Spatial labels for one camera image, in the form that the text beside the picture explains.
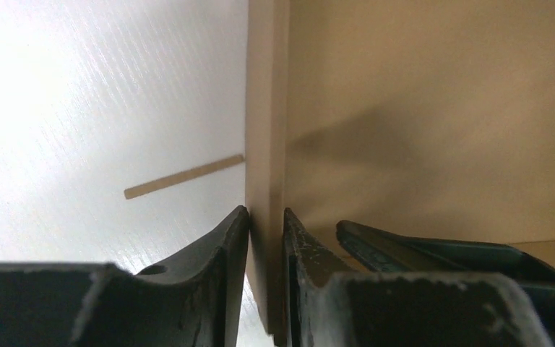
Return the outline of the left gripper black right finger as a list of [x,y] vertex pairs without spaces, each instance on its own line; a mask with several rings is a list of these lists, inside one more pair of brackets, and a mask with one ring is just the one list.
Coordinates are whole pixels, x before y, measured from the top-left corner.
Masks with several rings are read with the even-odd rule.
[[491,273],[362,273],[283,215],[287,346],[550,346],[526,293]]

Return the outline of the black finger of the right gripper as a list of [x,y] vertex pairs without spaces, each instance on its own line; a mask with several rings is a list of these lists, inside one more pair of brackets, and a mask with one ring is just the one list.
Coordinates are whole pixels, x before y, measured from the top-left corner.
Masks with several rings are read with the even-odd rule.
[[555,344],[555,268],[504,244],[402,236],[349,220],[336,225],[340,246],[374,272],[500,273],[527,293]]

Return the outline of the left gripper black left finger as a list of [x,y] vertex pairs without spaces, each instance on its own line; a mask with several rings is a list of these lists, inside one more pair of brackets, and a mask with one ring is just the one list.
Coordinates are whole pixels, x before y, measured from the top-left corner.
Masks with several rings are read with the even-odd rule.
[[0,346],[234,346],[249,213],[131,274],[112,263],[0,263]]

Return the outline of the brown cardboard box sheet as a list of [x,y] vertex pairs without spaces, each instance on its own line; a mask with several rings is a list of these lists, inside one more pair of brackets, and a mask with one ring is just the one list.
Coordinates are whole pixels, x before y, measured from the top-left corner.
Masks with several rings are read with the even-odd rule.
[[249,280],[286,345],[283,215],[348,266],[349,220],[555,268],[555,1],[250,1]]

